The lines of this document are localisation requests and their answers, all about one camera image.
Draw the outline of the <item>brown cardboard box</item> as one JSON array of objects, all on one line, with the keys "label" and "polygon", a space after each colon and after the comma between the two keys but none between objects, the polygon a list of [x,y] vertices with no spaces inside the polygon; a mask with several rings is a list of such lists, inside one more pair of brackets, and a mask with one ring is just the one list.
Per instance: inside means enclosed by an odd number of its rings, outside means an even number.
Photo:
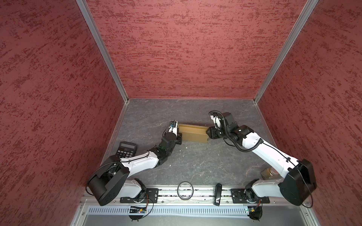
[{"label": "brown cardboard box", "polygon": [[179,124],[178,128],[179,133],[182,134],[183,141],[207,143],[209,140],[209,136],[206,133],[208,127]]}]

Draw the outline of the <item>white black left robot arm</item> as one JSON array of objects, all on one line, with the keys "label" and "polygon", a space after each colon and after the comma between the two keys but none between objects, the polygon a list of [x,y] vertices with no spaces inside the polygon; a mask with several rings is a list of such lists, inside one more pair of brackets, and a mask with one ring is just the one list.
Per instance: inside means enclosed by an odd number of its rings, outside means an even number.
[{"label": "white black left robot arm", "polygon": [[161,143],[145,154],[120,159],[112,155],[88,179],[85,190],[94,196],[100,206],[116,198],[132,198],[136,202],[146,199],[147,188],[139,179],[129,177],[165,163],[176,145],[182,144],[182,134],[166,133]]}]

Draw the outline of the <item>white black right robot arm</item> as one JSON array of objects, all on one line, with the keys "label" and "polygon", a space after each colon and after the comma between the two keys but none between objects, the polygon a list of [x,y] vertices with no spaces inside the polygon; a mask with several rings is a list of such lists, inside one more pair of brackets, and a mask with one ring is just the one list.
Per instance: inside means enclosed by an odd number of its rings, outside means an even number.
[{"label": "white black right robot arm", "polygon": [[214,123],[206,131],[211,139],[229,140],[230,146],[238,151],[256,154],[280,176],[278,179],[256,179],[249,182],[244,190],[247,202],[256,203],[264,197],[280,197],[300,206],[312,197],[317,183],[311,162],[306,159],[300,161],[269,144],[250,127],[239,126],[231,113],[214,110],[208,114]]}]

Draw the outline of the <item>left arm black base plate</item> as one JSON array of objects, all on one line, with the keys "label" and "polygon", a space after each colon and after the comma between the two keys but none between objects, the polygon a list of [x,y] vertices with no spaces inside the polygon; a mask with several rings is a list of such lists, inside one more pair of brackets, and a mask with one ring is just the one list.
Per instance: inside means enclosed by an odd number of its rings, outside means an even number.
[{"label": "left arm black base plate", "polygon": [[140,195],[136,198],[121,197],[120,203],[131,203],[131,204],[156,204],[158,200],[159,189],[158,188],[146,188],[141,191]]}]

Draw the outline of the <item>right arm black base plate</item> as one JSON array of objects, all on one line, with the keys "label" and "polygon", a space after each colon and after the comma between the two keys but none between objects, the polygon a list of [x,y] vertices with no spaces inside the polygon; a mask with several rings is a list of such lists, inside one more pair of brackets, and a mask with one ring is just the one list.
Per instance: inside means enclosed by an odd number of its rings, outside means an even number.
[{"label": "right arm black base plate", "polygon": [[231,197],[234,204],[268,204],[269,197],[258,197],[252,189],[233,188],[231,189]]}]

